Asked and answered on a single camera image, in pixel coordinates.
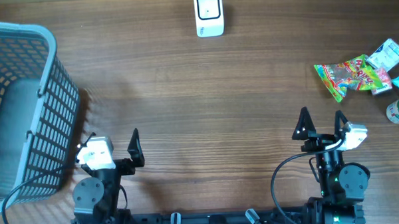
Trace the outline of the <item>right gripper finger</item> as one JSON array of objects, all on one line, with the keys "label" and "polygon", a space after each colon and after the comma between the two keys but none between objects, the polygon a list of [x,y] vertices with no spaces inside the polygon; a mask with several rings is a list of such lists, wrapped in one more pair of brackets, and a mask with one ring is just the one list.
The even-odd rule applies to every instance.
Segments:
[{"label": "right gripper finger", "polygon": [[292,140],[308,140],[314,134],[316,134],[316,129],[313,124],[313,120],[309,114],[307,107],[301,108],[299,119],[295,130],[291,137]]},{"label": "right gripper finger", "polygon": [[337,110],[334,115],[334,135],[341,137],[342,127],[348,122],[341,110]]}]

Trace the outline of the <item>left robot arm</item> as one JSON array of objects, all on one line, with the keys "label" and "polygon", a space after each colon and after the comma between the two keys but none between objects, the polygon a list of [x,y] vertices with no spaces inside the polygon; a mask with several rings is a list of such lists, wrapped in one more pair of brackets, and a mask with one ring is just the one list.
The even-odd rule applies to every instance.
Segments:
[{"label": "left robot arm", "polygon": [[74,219],[70,224],[138,224],[129,208],[118,208],[119,193],[125,189],[121,178],[134,175],[136,168],[145,165],[139,132],[132,133],[128,158],[114,160],[113,143],[108,136],[92,133],[78,147],[76,162],[89,175],[74,188]]}]

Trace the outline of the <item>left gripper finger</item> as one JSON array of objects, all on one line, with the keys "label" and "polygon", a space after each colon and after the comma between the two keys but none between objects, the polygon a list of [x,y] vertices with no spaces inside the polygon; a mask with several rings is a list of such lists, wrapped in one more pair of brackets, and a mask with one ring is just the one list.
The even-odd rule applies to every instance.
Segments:
[{"label": "left gripper finger", "polygon": [[81,144],[81,146],[87,146],[87,143],[89,142],[89,140],[91,139],[91,137],[95,136],[96,133],[95,132],[91,132],[90,135],[88,136],[88,138]]},{"label": "left gripper finger", "polygon": [[130,154],[130,159],[132,160],[135,168],[142,168],[145,166],[144,154],[142,152],[137,128],[135,128],[132,133],[127,152]]}]

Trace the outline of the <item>grey plastic mesh basket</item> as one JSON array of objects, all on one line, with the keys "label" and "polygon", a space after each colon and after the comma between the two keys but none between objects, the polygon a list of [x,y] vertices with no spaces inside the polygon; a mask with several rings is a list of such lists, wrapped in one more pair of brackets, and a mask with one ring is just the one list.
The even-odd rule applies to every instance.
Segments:
[{"label": "grey plastic mesh basket", "polygon": [[80,98],[57,49],[45,27],[0,23],[0,212],[63,182]]}]

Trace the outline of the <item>Haribo gummy candy bag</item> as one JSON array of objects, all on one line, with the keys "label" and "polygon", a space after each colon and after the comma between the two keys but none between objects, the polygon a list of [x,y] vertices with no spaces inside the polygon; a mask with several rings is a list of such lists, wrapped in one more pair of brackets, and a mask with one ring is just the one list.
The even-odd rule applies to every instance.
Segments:
[{"label": "Haribo gummy candy bag", "polygon": [[314,68],[337,102],[342,102],[348,90],[369,91],[383,87],[374,69],[360,55],[338,64],[315,64]]}]

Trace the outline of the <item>white tissue pack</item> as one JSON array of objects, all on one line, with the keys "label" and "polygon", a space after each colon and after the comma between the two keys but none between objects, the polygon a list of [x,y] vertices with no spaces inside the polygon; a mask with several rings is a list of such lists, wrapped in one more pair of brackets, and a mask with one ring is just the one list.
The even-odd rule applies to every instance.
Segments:
[{"label": "white tissue pack", "polygon": [[366,62],[375,69],[383,68],[386,72],[399,64],[399,44],[391,38],[387,39],[370,56]]}]

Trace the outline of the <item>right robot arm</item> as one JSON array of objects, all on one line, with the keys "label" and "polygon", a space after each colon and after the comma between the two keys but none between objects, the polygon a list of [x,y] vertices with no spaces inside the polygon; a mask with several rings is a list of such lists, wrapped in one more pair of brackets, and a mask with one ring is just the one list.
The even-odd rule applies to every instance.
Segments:
[{"label": "right robot arm", "polygon": [[301,224],[366,224],[361,202],[370,171],[359,163],[345,163],[342,154],[357,148],[367,137],[362,124],[348,121],[335,112],[334,133],[316,131],[307,108],[301,108],[292,139],[302,140],[303,155],[316,159],[311,168],[320,184],[321,197],[311,197],[298,216]]}]

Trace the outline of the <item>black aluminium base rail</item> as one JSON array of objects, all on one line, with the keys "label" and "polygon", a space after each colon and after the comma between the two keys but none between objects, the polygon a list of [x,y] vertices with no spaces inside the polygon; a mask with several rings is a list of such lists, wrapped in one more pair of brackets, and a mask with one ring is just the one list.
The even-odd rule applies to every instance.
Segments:
[{"label": "black aluminium base rail", "polygon": [[[353,207],[286,207],[282,215],[278,209],[258,210],[254,217],[243,211],[220,213],[147,213],[127,215],[111,224],[366,224],[360,205]],[[71,224],[85,224],[77,220]]]}]

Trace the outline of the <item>white barcode scanner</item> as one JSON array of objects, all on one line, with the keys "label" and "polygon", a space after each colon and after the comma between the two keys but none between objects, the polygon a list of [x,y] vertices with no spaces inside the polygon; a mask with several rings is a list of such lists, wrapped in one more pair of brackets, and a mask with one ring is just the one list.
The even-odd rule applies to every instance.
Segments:
[{"label": "white barcode scanner", "polygon": [[217,37],[224,33],[222,0],[193,0],[198,37]]}]

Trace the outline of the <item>red orange snack pack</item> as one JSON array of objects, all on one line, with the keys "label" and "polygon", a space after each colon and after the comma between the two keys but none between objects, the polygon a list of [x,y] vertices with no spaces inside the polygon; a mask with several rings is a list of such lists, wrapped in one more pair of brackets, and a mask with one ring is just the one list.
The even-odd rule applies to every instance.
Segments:
[{"label": "red orange snack pack", "polygon": [[393,87],[392,80],[391,80],[389,74],[386,72],[386,70],[384,68],[377,68],[374,71],[377,74],[377,76],[379,77],[379,79],[381,80],[382,87],[372,89],[371,90],[372,95],[381,94],[383,92],[388,92],[389,90],[391,90]]}]

